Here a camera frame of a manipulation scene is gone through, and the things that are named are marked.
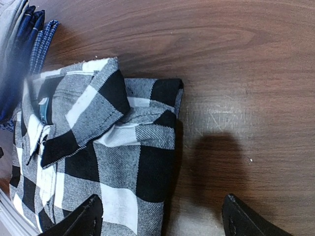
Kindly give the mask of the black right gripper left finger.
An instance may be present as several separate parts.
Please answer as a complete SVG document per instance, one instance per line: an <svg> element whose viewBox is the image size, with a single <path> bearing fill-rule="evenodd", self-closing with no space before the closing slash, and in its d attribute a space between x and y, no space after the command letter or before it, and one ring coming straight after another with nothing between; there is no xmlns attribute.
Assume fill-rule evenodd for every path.
<svg viewBox="0 0 315 236"><path fill-rule="evenodd" d="M44 236L99 236L103 206L100 197L91 195L63 221L43 232Z"/></svg>

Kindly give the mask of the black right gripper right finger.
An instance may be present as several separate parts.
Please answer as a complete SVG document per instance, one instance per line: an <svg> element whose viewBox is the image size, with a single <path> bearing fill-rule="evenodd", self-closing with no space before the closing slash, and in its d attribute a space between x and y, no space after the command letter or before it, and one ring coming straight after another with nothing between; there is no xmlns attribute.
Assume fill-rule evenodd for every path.
<svg viewBox="0 0 315 236"><path fill-rule="evenodd" d="M226 236L292 236L265 220L234 194L228 194L222 205Z"/></svg>

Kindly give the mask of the black white plaid shirt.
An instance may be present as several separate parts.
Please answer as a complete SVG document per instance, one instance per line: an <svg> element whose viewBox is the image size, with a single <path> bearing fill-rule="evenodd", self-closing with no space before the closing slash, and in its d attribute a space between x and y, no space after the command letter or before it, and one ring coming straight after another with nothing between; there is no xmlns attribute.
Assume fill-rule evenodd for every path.
<svg viewBox="0 0 315 236"><path fill-rule="evenodd" d="M181 79L125 78L116 58L26 78L13 116L15 209L44 232L98 195L101 235L160 235L182 94Z"/></svg>

